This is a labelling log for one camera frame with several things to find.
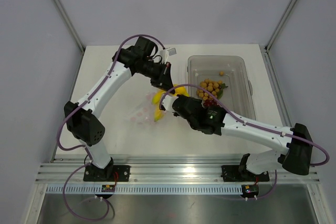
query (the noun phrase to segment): yellow banana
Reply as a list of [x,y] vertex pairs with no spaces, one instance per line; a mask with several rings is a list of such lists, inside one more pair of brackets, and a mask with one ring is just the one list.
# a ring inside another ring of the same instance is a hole
[[164,112],[159,109],[159,104],[155,106],[155,111],[154,111],[154,122],[157,122],[164,116]]
[[[161,100],[161,96],[165,91],[159,90],[153,97],[152,99],[152,104],[156,104],[155,106],[155,111],[154,111],[154,121],[157,122],[164,116],[164,112],[160,110],[159,108],[159,101]],[[179,87],[175,89],[175,94],[174,96],[177,96],[178,94],[185,95],[186,97],[189,96],[187,90],[185,87]]]
[[152,104],[157,104],[160,101],[163,92],[163,90],[160,90],[153,96]]

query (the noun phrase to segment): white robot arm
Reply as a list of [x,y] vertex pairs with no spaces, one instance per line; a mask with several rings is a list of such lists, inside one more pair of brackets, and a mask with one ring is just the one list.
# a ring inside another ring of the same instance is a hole
[[[163,90],[171,90],[173,87],[170,76],[169,62],[154,62],[149,58],[155,45],[152,41],[140,37],[135,46],[122,49],[118,61],[112,71],[112,63],[106,74],[97,84],[77,103],[68,102],[65,105],[65,115],[74,111],[78,104],[87,103],[78,110],[67,122],[67,128],[74,137],[86,146],[94,167],[100,170],[109,170],[113,166],[113,159],[107,153],[106,147],[101,141],[105,133],[104,126],[98,118],[115,92],[135,73],[141,73],[151,78],[151,85]],[[166,59],[169,49],[164,49],[160,55]],[[199,99],[185,97],[183,95],[172,97],[167,95],[163,102],[163,109],[173,112],[174,115],[186,119],[194,130],[205,134],[231,135],[253,141],[271,148],[271,151],[260,154],[246,154],[243,156],[236,172],[245,179],[251,179],[267,170],[280,168],[300,175],[309,172],[309,164],[312,146],[305,143],[296,143],[286,134],[300,134],[305,139],[311,140],[307,128],[297,124],[294,129],[289,127],[277,127],[263,124],[238,114],[232,114],[243,122],[237,121],[231,114],[220,107],[204,108]],[[267,129],[277,129],[282,135],[265,132],[247,125],[252,123]]]

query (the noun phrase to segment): white wall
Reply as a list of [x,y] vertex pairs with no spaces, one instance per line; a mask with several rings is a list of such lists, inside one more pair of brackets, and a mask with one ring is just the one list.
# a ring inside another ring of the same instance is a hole
[[293,121],[330,153],[319,175],[336,220],[336,0],[300,0],[271,56]]
[[0,0],[0,215],[19,223],[81,58],[50,0]]
[[289,0],[61,0],[86,45],[267,43]]

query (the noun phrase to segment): white tabletop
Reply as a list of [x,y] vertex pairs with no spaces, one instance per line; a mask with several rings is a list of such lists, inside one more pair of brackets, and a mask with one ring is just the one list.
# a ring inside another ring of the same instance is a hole
[[[177,55],[171,56],[174,84],[187,83],[187,59],[192,55],[230,55],[244,59],[248,79],[253,86],[253,103],[257,120],[282,125],[275,98],[268,79],[259,45],[166,45],[175,47]],[[88,46],[80,67],[72,95],[76,102],[89,91],[107,70],[118,46]],[[172,114],[156,123],[145,122],[144,108],[150,108],[148,94],[155,92],[147,77],[135,74],[112,97],[99,120],[105,126],[103,141],[110,154],[130,156],[196,155],[259,153],[269,150],[259,144],[235,137],[205,135],[192,130],[182,118]],[[79,144],[64,127],[61,142],[65,147]],[[57,157],[63,154],[85,154],[83,149],[64,152],[57,149]]]

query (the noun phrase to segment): transparent bin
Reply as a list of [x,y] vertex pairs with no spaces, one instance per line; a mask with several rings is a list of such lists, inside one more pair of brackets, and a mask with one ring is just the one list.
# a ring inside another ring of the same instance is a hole
[[[223,91],[220,102],[230,110],[250,119],[256,118],[252,87],[247,78],[244,60],[239,56],[193,55],[188,58],[188,83],[199,85],[209,78],[213,81],[222,80],[228,88]],[[192,97],[198,97],[196,88],[189,87]]]

